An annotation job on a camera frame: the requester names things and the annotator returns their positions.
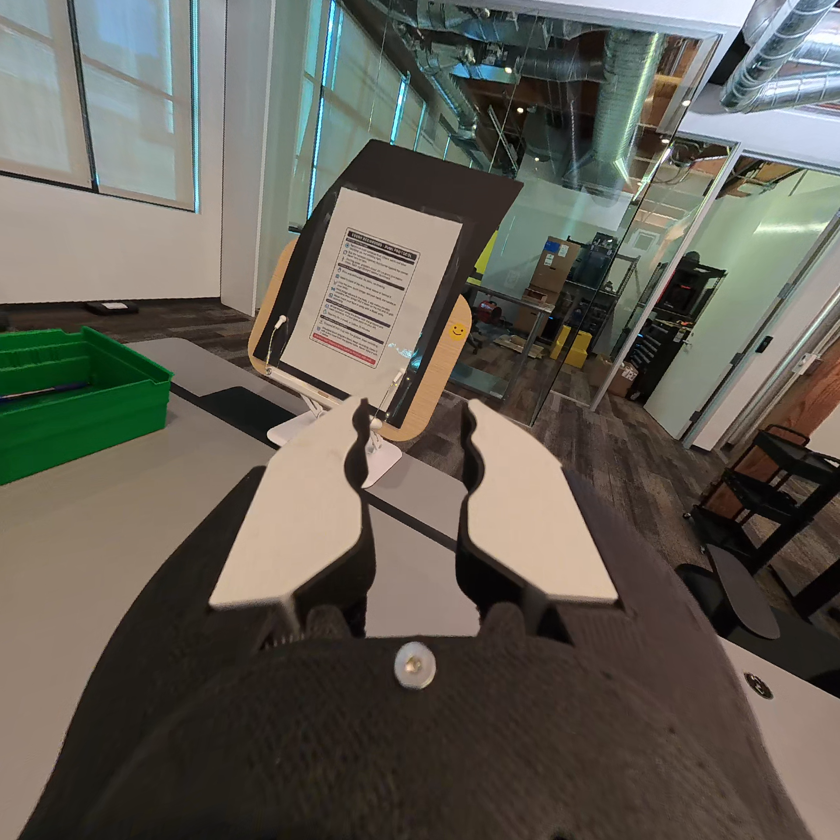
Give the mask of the large cardboard box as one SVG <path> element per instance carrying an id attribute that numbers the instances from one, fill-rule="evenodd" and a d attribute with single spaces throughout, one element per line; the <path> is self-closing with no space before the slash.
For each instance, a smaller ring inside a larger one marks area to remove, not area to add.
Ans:
<path id="1" fill-rule="evenodd" d="M 549 297 L 559 296 L 580 252 L 581 245 L 574 241 L 547 237 L 529 287 L 540 289 Z"/>

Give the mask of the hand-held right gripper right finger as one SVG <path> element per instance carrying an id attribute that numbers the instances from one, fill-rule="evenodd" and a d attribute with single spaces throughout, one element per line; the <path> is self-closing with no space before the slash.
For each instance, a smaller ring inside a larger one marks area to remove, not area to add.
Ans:
<path id="1" fill-rule="evenodd" d="M 559 605 L 617 606 L 616 586 L 561 462 L 523 427 L 470 400 L 456 580 L 481 619 L 500 603 L 527 624 L 550 624 Z"/>

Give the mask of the grey desk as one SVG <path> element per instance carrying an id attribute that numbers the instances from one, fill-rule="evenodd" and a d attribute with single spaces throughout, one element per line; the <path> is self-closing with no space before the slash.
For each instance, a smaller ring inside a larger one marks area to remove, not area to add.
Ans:
<path id="1" fill-rule="evenodd" d="M 2 487 L 1 836 L 37 803 L 80 695 L 151 576 L 274 450 L 171 396 L 166 425 Z M 403 456 L 372 487 L 378 635 L 468 635 L 448 541 L 465 489 Z"/>

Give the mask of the black utility cart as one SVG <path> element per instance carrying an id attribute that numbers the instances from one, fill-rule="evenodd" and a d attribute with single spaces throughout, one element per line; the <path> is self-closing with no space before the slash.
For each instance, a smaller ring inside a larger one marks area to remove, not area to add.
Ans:
<path id="1" fill-rule="evenodd" d="M 722 550 L 756 574 L 834 500 L 838 458 L 809 442 L 792 428 L 767 426 L 684 513 L 707 559 Z"/>

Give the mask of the white instruction sheet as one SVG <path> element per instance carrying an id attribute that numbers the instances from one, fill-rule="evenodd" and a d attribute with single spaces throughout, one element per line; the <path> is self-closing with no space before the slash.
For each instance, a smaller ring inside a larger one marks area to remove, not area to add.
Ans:
<path id="1" fill-rule="evenodd" d="M 462 228 L 340 189 L 280 359 L 344 389 L 354 376 L 389 379 L 411 358 Z"/>

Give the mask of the green plastic bin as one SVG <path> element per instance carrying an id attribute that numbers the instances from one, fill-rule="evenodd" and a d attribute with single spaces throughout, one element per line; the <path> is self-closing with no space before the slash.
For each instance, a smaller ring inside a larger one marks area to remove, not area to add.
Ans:
<path id="1" fill-rule="evenodd" d="M 173 373 L 99 331 L 1 335 L 1 395 L 89 387 L 1 405 L 1 483 L 95 454 L 165 425 Z"/>

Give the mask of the yellow box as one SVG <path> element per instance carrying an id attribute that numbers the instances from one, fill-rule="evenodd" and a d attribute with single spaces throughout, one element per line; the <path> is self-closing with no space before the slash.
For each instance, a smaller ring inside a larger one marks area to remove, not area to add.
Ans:
<path id="1" fill-rule="evenodd" d="M 562 361 L 577 368 L 583 369 L 592 342 L 592 335 L 587 331 L 572 329 L 571 325 L 564 324 L 557 338 L 552 344 L 550 359 Z"/>

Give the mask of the black office chair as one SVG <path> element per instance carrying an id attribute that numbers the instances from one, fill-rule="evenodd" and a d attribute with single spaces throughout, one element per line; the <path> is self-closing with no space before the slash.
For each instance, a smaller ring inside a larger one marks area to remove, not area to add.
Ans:
<path id="1" fill-rule="evenodd" d="M 838 638 L 801 618 L 772 608 L 742 562 L 718 546 L 707 547 L 710 569 L 682 563 L 675 573 L 721 638 L 815 649 L 838 648 Z"/>

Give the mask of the black storage rack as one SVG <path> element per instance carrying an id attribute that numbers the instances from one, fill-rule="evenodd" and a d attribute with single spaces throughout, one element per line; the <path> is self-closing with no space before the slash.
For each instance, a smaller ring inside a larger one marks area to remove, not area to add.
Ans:
<path id="1" fill-rule="evenodd" d="M 638 370 L 632 396 L 636 402 L 643 405 L 654 393 L 727 275 L 726 269 L 701 263 L 695 251 L 679 261 L 629 355 Z"/>

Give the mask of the blue pen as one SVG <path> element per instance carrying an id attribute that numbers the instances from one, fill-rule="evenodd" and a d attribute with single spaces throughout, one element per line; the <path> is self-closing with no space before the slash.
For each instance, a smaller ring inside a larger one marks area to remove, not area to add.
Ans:
<path id="1" fill-rule="evenodd" d="M 54 396 L 57 394 L 75 392 L 89 387 L 86 381 L 69 382 L 58 385 L 52 385 L 45 388 L 38 388 L 32 391 L 17 392 L 1 395 L 1 404 L 18 403 L 24 400 L 29 400 L 41 396 Z"/>

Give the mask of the light wood panel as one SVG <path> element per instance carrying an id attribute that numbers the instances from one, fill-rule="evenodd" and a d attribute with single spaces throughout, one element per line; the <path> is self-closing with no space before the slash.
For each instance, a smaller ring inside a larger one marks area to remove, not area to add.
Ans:
<path id="1" fill-rule="evenodd" d="M 257 357 L 257 343 L 269 328 L 270 314 L 287 273 L 296 243 L 295 240 L 291 241 L 283 248 L 278 258 L 248 338 L 248 358 L 259 375 L 264 375 L 299 396 L 310 398 L 321 407 L 333 408 L 338 404 L 338 400 L 328 395 L 321 387 L 309 385 L 298 375 L 287 374 L 272 368 L 267 362 Z M 401 426 L 396 427 L 390 423 L 384 423 L 379 430 L 384 439 L 392 443 L 401 443 L 418 437 L 426 429 L 469 335 L 469 315 L 470 310 L 466 299 L 458 296 Z"/>

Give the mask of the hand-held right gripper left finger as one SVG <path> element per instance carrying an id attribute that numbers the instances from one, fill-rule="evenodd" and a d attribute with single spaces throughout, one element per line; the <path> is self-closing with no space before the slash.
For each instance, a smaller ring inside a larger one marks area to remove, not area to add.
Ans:
<path id="1" fill-rule="evenodd" d="M 208 604 L 277 606 L 301 627 L 317 606 L 364 610 L 375 579 L 363 498 L 369 403 L 352 396 L 301 430 L 269 461 Z"/>

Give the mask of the white door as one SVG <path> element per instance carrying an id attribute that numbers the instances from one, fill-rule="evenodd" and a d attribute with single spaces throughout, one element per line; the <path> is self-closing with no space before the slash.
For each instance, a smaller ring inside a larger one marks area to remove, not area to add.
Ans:
<path id="1" fill-rule="evenodd" d="M 673 439 L 697 422 L 838 203 L 838 175 L 808 169 L 773 185 L 746 182 L 719 194 L 691 247 L 726 276 L 644 406 Z"/>

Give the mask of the black backing board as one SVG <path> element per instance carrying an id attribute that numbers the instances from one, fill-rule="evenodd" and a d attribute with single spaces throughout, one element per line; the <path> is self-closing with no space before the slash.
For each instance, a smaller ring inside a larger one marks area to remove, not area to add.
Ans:
<path id="1" fill-rule="evenodd" d="M 406 366 L 389 379 L 377 375 L 354 376 L 350 378 L 349 389 L 336 381 L 311 376 L 280 359 L 298 320 L 329 220 L 344 187 L 416 211 L 454 219 L 463 225 L 434 305 Z M 471 271 L 522 188 L 523 183 L 515 178 L 470 169 L 383 141 L 369 141 L 327 189 L 304 224 L 271 311 L 269 328 L 257 343 L 257 357 L 266 361 L 270 331 L 284 314 L 289 321 L 289 332 L 272 345 L 272 364 L 321 387 L 331 396 L 364 397 L 374 416 L 383 423 L 401 426 L 458 296 L 463 296 Z"/>

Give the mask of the large silver spiral duct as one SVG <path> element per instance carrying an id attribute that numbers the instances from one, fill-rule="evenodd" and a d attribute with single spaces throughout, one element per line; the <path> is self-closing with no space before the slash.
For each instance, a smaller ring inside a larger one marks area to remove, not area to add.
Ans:
<path id="1" fill-rule="evenodd" d="M 742 36 L 748 50 L 722 86 L 719 102 L 724 111 L 838 103 L 838 2 L 755 2 Z"/>

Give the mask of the silver flexible duct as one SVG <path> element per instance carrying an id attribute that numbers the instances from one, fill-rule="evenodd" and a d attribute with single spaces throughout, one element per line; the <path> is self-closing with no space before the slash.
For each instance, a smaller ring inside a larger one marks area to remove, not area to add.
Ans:
<path id="1" fill-rule="evenodd" d="M 599 196 L 619 193 L 629 179 L 639 121 L 667 37 L 613 28 L 605 37 L 591 148 L 579 175 Z"/>

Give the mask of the gridded window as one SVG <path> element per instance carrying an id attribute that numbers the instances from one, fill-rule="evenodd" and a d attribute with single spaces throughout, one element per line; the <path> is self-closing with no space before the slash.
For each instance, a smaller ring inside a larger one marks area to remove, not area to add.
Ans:
<path id="1" fill-rule="evenodd" d="M 198 21 L 193 1 L 2 1 L 2 175 L 196 213 Z"/>

